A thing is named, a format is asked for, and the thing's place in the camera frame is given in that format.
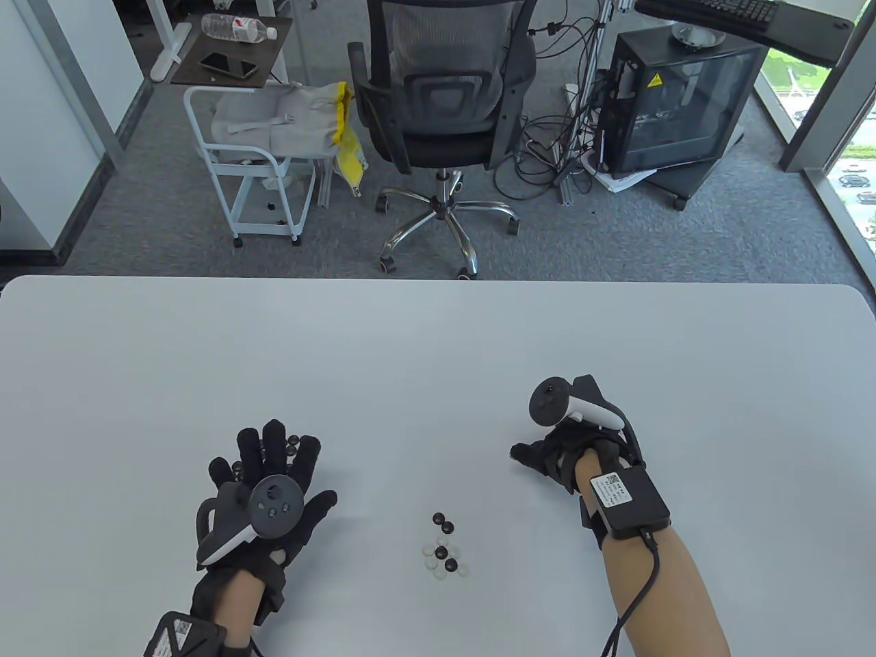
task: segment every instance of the plastic water bottle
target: plastic water bottle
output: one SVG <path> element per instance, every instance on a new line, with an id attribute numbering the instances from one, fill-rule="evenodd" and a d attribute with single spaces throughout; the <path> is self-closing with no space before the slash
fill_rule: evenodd
<path id="1" fill-rule="evenodd" d="M 277 28 L 265 27 L 258 18 L 228 14 L 206 14 L 201 19 L 201 29 L 208 37 L 222 41 L 261 43 L 265 39 L 277 38 Z"/>

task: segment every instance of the keyboard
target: keyboard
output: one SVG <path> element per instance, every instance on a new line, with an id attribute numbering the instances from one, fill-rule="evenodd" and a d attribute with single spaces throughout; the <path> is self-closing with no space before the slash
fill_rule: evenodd
<path id="1" fill-rule="evenodd" d="M 711 27 L 709 22 L 712 20 L 719 30 L 734 25 L 765 32 L 781 3 L 773 0 L 646 0 L 644 4 L 659 5 L 661 14 L 671 15 L 673 20 L 685 22 L 690 19 L 707 27 Z"/>

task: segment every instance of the black box module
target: black box module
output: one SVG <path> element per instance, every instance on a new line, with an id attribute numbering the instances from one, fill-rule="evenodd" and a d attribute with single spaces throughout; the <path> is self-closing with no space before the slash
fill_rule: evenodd
<path id="1" fill-rule="evenodd" d="M 631 539 L 640 529 L 653 533 L 669 526 L 669 509 L 640 465 L 593 477 L 590 488 L 614 539 Z"/>
<path id="2" fill-rule="evenodd" d="M 607 170 L 721 157 L 766 56 L 765 46 L 732 34 L 697 51 L 671 26 L 619 34 L 597 128 Z"/>

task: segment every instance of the forearm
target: forearm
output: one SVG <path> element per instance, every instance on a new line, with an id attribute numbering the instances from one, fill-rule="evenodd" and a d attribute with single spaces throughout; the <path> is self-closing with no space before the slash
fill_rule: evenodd
<path id="1" fill-rule="evenodd" d="M 252 626 L 264 593 L 265 583 L 246 570 L 238 572 L 225 587 L 219 596 L 213 622 L 228 631 L 226 646 L 245 648 L 250 644 Z"/>
<path id="2" fill-rule="evenodd" d="M 596 453 L 588 452 L 578 462 L 575 473 L 592 516 L 597 512 L 597 502 L 589 481 L 602 474 Z M 672 527 L 657 532 L 654 538 L 660 550 L 661 571 L 625 625 L 636 657 L 726 657 L 730 648 L 724 631 L 681 538 Z M 642 540 L 614 540 L 607 536 L 603 558 L 620 615 L 651 575 L 653 557 Z"/>

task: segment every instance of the warning sticker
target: warning sticker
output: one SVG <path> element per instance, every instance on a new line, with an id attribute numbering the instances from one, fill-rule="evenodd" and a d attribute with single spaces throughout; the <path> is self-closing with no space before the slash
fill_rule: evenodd
<path id="1" fill-rule="evenodd" d="M 632 502 L 632 495 L 624 486 L 624 482 L 614 472 L 591 479 L 590 484 L 606 509 Z"/>
<path id="2" fill-rule="evenodd" d="M 182 651 L 182 647 L 188 638 L 188 633 L 192 629 L 192 624 L 185 620 L 177 619 L 173 621 L 173 629 L 176 634 L 176 645 L 179 647 L 180 651 Z M 173 650 L 171 649 L 170 638 L 167 636 L 167 629 L 165 629 L 161 633 L 158 645 L 156 645 L 155 650 L 152 651 L 152 657 L 171 657 L 172 655 Z"/>

